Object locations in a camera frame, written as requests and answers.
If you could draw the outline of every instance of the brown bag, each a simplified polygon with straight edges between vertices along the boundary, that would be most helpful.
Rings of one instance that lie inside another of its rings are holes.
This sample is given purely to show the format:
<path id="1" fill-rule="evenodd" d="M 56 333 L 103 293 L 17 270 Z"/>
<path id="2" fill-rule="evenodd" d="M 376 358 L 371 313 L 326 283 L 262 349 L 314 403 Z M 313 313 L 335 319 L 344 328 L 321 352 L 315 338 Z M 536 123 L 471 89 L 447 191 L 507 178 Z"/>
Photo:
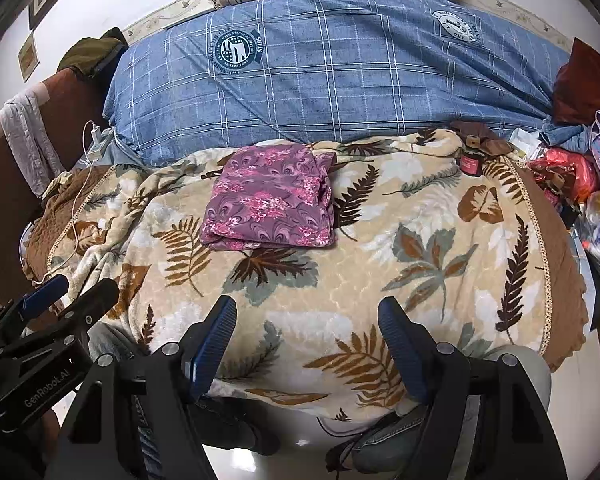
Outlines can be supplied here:
<path id="1" fill-rule="evenodd" d="M 593 124 L 600 110 L 600 54 L 576 38 L 554 84 L 554 123 Z"/>

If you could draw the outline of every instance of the brown quilt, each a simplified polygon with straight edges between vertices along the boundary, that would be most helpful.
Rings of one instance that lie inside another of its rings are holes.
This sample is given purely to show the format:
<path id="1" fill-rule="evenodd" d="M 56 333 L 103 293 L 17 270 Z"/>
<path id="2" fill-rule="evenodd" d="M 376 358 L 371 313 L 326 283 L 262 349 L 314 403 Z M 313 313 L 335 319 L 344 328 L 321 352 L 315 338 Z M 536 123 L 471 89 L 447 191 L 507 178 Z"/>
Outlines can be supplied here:
<path id="1" fill-rule="evenodd" d="M 212 385 L 217 396 L 352 420 L 408 408 L 377 328 L 388 295 L 467 355 L 515 343 L 555 369 L 580 348 L 587 317 L 566 231 L 509 159 L 492 160 L 478 178 L 462 174 L 460 145 L 449 130 L 313 144 L 314 153 L 337 155 L 337 240 L 325 250 L 200 245 L 214 179 L 234 148 L 152 172 L 109 168 L 80 200 L 77 253 L 70 214 L 59 206 L 70 208 L 67 189 L 37 225 L 28 264 L 40 276 L 64 262 L 69 301 L 115 279 L 120 301 L 106 322 L 151 351 L 230 294 L 238 323 Z M 71 186 L 75 195 L 77 181 Z M 45 240 L 44 232 L 57 236 Z"/>

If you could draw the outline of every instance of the logo patch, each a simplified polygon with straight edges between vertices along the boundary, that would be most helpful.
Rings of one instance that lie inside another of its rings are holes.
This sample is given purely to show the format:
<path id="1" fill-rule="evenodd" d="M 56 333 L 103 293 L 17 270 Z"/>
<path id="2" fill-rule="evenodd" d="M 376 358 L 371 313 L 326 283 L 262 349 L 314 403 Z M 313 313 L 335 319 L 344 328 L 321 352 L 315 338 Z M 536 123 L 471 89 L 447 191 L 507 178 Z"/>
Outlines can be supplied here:
<path id="1" fill-rule="evenodd" d="M 432 14 L 440 25 L 451 34 L 456 40 L 465 41 L 467 43 L 475 43 L 477 41 L 476 34 L 471 25 L 469 25 L 460 16 L 446 10 L 437 10 Z"/>
<path id="2" fill-rule="evenodd" d="M 221 72 L 235 74 L 253 61 L 259 63 L 263 50 L 264 43 L 256 29 L 244 32 L 234 28 L 216 35 L 209 56 Z"/>

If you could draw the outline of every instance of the lace trim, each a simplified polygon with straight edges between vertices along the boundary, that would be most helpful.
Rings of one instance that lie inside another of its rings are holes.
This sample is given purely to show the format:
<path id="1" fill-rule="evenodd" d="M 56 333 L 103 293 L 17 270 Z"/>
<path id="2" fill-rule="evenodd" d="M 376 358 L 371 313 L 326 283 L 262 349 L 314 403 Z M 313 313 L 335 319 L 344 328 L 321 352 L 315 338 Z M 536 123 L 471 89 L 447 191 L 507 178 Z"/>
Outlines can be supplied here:
<path id="1" fill-rule="evenodd" d="M 97 189 L 101 186 L 101 184 L 104 182 L 104 180 L 116 169 L 115 166 L 111 166 L 106 173 L 100 178 L 100 180 L 96 183 L 95 186 L 93 186 L 93 189 L 91 189 L 90 192 L 87 193 L 87 196 L 85 197 L 85 199 L 82 201 L 82 203 L 80 204 L 80 207 L 75 211 L 75 214 L 69 219 L 69 221 L 67 222 L 67 224 L 64 226 L 64 229 L 62 229 L 62 232 L 60 233 L 59 237 L 56 238 L 56 241 L 54 242 L 54 244 L 51 246 L 51 250 L 49 251 L 48 256 L 46 257 L 46 272 L 51 272 L 52 266 L 51 266 L 51 260 L 54 257 L 54 254 L 56 252 L 56 249 L 58 248 L 58 245 L 60 245 L 60 242 L 62 241 L 62 239 L 66 236 L 66 234 L 69 232 L 69 229 L 71 229 L 72 225 L 74 224 L 75 219 L 78 218 L 78 216 L 80 216 L 80 213 L 82 213 L 82 210 L 84 209 L 84 206 L 86 205 L 86 203 L 91 200 L 91 197 L 93 196 L 93 194 L 97 191 Z"/>
<path id="2" fill-rule="evenodd" d="M 534 211 L 531 205 L 531 199 L 529 198 L 529 193 L 526 190 L 525 183 L 522 180 L 522 177 L 520 177 L 518 170 L 516 169 L 516 167 L 526 168 L 526 165 L 514 162 L 506 156 L 502 156 L 500 160 L 502 160 L 513 170 L 514 176 L 516 177 L 516 181 L 518 182 L 518 186 L 520 186 L 522 197 L 525 199 L 526 208 L 529 212 L 529 218 L 531 219 L 531 223 L 534 225 L 534 229 L 536 230 L 536 237 L 538 238 L 538 247 L 540 249 L 540 255 L 542 256 L 542 270 L 544 270 L 544 329 L 542 330 L 542 342 L 540 343 L 540 349 L 538 351 L 538 353 L 542 355 L 546 351 L 546 348 L 549 346 L 549 338 L 551 337 L 553 298 L 551 293 L 551 276 L 549 274 L 549 260 L 546 257 L 546 248 L 544 246 L 544 238 L 542 238 L 540 224 L 538 223 L 538 217 L 536 217 L 536 212 Z"/>

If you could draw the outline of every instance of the charging cable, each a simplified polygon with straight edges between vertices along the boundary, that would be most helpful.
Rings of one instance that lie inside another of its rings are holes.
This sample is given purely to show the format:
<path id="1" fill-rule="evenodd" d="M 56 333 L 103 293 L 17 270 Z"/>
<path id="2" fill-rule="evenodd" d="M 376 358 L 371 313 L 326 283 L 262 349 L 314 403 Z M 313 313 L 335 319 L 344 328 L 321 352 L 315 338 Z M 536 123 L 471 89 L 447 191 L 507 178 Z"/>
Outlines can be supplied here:
<path id="1" fill-rule="evenodd" d="M 84 158 L 87 161 L 87 164 L 89 165 L 89 173 L 87 173 L 87 178 L 84 179 L 84 184 L 82 184 L 80 191 L 74 198 L 74 204 L 71 206 L 71 227 L 74 230 L 74 239 L 75 239 L 74 252 L 72 252 L 70 254 L 70 256 L 64 262 L 55 266 L 53 269 L 51 269 L 49 272 L 47 272 L 44 276 L 42 276 L 42 279 L 39 282 L 32 280 L 31 283 L 33 285 L 42 285 L 50 275 L 52 275 L 54 272 L 62 269 L 66 265 L 66 263 L 74 256 L 74 254 L 77 253 L 77 251 L 78 251 L 79 241 L 78 241 L 78 231 L 75 228 L 75 223 L 77 221 L 77 218 L 75 218 L 75 205 L 77 204 L 78 198 L 80 197 L 81 193 L 84 191 L 84 188 L 87 187 L 87 182 L 89 181 L 89 177 L 91 176 L 91 171 L 93 170 L 93 162 L 89 159 L 89 157 L 87 155 L 87 148 L 84 145 L 84 135 L 87 131 L 87 126 L 90 123 L 91 123 L 91 135 L 92 136 L 94 135 L 94 132 L 96 132 L 97 128 L 98 128 L 93 121 L 87 121 L 86 123 L 84 123 L 84 127 L 82 128 L 82 152 L 84 153 Z"/>

